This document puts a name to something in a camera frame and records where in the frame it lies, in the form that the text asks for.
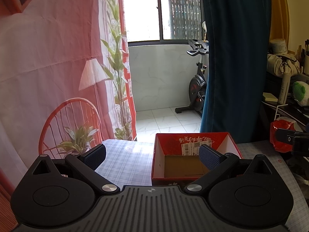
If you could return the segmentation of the beige cloth bundle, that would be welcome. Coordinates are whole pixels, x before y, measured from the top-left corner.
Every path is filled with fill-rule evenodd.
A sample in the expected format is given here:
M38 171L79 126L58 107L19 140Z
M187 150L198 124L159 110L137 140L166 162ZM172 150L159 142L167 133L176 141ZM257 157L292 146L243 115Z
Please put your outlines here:
M280 78L282 78L284 74L294 76L300 73L300 64L296 57L290 54L268 54L267 70L271 74Z

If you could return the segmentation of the green white plush toy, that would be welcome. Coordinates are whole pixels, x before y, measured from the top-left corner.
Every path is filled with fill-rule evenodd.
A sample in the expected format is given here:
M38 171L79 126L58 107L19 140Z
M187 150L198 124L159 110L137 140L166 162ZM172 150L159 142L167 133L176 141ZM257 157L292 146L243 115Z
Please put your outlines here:
M308 106L309 85L303 81L294 82L293 96L300 106Z

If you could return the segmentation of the black exercise bike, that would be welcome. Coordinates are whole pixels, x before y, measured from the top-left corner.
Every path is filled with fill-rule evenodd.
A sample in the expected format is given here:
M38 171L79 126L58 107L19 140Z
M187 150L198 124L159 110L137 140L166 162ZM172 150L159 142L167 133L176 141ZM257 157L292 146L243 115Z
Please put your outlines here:
M190 80L188 87L190 105L176 108L175 113L180 114L184 111L195 111L202 116L207 87L207 82L204 77L207 66L203 64L202 59L205 55L208 55L208 41L192 39L188 40L188 44L192 50L188 50L187 54L191 57L199 56L199 61L196 63L197 72Z

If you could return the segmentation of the white spray bottle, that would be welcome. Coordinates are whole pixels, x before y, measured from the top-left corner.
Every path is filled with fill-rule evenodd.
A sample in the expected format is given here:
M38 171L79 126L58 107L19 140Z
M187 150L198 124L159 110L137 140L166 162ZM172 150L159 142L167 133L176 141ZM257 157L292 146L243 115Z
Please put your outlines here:
M288 91L290 87L290 80L291 80L291 75L290 73L283 73L282 77L282 84L281 84L281 89L280 89L280 94L279 94L279 99L278 103L280 105L284 105L286 103L286 99L288 96Z

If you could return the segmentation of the window with black frame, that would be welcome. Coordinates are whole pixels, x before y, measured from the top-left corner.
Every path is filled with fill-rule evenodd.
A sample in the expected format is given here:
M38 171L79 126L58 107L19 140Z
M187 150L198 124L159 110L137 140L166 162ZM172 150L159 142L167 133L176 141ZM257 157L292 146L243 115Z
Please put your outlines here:
M202 37L201 0L124 0L131 46L185 44Z

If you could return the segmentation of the red strawberry cardboard box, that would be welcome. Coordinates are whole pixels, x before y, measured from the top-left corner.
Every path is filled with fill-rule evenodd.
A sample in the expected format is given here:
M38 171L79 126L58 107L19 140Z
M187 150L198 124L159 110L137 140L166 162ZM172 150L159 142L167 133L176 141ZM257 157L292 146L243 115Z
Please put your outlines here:
M158 133L152 160L152 185L188 185L209 172L199 159L199 148L208 145L243 158L228 132Z

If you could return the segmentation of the red plastic bag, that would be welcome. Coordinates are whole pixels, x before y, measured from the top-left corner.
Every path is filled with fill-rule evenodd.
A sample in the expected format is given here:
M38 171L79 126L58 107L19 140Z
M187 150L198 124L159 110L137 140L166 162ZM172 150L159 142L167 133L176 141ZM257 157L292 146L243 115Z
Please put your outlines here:
M288 117L279 117L271 123L270 143L277 152L291 152L293 150L293 141L292 138L288 138L288 135L292 135L296 131L302 132L302 129L295 120Z

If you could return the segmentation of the pink printed backdrop curtain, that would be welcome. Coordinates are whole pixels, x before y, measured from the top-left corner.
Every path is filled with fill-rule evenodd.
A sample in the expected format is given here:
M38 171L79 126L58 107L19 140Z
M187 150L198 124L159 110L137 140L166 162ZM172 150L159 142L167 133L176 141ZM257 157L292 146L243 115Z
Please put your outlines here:
M134 140L124 0L1 0L1 186L12 193L39 154L49 115L81 97L104 139Z

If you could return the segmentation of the dark teal curtain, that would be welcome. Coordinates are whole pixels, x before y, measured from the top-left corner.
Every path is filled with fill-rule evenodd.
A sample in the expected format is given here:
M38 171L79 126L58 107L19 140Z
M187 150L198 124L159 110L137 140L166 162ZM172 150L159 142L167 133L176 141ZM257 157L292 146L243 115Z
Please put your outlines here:
M228 132L237 143L261 131L271 0L203 0L209 70L202 132Z

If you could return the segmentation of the yellow sticky note pad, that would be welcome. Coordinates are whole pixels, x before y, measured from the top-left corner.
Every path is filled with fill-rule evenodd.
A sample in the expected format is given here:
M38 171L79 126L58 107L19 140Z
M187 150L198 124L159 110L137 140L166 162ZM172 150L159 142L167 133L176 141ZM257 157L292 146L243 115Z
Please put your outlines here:
M278 99L271 93L263 93L263 98L266 102L277 102Z

